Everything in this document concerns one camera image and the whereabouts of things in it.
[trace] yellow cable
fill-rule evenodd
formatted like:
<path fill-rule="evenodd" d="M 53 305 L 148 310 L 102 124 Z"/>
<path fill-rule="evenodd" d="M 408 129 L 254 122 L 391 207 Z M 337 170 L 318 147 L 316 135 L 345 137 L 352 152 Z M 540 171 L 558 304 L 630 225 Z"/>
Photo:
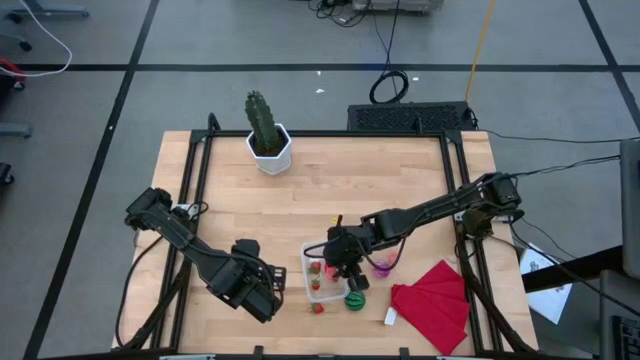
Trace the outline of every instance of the yellow cable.
<path fill-rule="evenodd" d="M 471 85 L 473 84 L 473 76 L 476 73 L 476 63 L 478 62 L 478 58 L 480 57 L 480 50 L 482 49 L 482 43 L 484 42 L 484 36 L 487 34 L 487 28 L 489 27 L 489 22 L 491 21 L 491 14 L 493 13 L 493 7 L 496 5 L 496 0 L 491 0 L 491 4 L 489 4 L 489 11 L 487 12 L 487 17 L 484 19 L 484 25 L 482 26 L 482 33 L 480 34 L 480 39 L 478 39 L 478 48 L 476 48 L 476 55 L 473 57 L 473 64 L 471 65 L 471 74 L 469 74 L 469 81 L 467 82 L 467 91 L 464 94 L 464 101 L 469 102 L 469 93 L 471 92 Z"/>

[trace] potted cactus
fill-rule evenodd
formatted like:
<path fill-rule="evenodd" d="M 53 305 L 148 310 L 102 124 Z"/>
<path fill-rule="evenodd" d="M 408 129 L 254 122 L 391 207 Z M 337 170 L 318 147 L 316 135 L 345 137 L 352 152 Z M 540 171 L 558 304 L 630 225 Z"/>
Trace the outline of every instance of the potted cactus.
<path fill-rule="evenodd" d="M 251 91 L 245 111 L 253 129 L 247 137 L 247 146 L 258 168 L 269 175 L 287 170 L 291 166 L 291 138 L 282 124 L 274 123 L 264 97 Z"/>

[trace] white cable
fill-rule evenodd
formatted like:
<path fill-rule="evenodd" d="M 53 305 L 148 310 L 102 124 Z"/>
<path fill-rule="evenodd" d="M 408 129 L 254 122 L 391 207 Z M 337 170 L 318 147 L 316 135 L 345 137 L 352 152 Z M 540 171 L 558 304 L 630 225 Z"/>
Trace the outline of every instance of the white cable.
<path fill-rule="evenodd" d="M 67 47 L 67 45 L 63 44 L 62 41 L 58 40 L 57 37 L 53 36 L 53 34 L 51 34 L 49 32 L 49 30 L 45 29 L 44 26 L 42 26 L 42 24 L 40 24 L 40 21 L 38 21 L 38 19 L 36 18 L 35 15 L 33 15 L 33 13 L 31 12 L 31 9 L 29 8 L 29 6 L 27 4 L 25 4 L 24 0 L 20 0 L 20 3 L 22 4 L 22 6 L 24 6 L 25 9 L 27 9 L 27 12 L 29 13 L 29 15 L 31 15 L 31 17 L 33 18 L 33 21 L 36 22 L 36 24 L 38 24 L 38 26 L 40 27 L 40 29 L 42 29 L 42 31 L 44 31 L 47 35 L 49 35 L 53 40 L 55 40 L 58 44 L 60 44 L 65 50 L 67 50 L 67 52 L 69 53 L 69 59 L 67 60 L 67 63 L 62 67 L 62 69 L 60 70 L 56 70 L 56 71 L 49 71 L 49 72 L 44 72 L 44 73 L 39 73 L 39 74 L 19 74 L 19 73 L 15 73 L 13 71 L 7 70 L 4 67 L 0 66 L 0 71 L 4 72 L 5 74 L 8 75 L 12 75 L 12 76 L 19 76 L 19 77 L 40 77 L 40 76 L 47 76 L 47 75 L 55 75 L 55 74 L 60 74 L 61 72 L 67 70 L 67 68 L 69 67 L 69 65 L 71 64 L 71 60 L 73 59 L 73 53 L 71 52 L 71 50 L 69 50 L 69 48 Z"/>

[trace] cactus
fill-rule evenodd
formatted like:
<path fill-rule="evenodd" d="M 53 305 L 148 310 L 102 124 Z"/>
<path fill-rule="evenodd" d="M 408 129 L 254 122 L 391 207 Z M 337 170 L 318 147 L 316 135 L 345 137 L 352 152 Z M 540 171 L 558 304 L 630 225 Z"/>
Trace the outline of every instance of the cactus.
<path fill-rule="evenodd" d="M 253 128 L 254 151 L 257 155 L 274 156 L 280 153 L 283 143 L 273 122 L 273 115 L 262 94 L 251 91 L 245 102 L 245 112 Z"/>

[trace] green toy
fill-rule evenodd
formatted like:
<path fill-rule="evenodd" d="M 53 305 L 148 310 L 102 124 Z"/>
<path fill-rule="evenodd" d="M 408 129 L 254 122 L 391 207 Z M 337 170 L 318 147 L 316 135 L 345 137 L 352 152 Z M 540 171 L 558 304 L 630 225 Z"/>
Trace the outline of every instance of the green toy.
<path fill-rule="evenodd" d="M 364 294 L 360 291 L 352 291 L 344 298 L 344 303 L 347 305 L 347 309 L 351 311 L 360 311 L 366 303 Z"/>

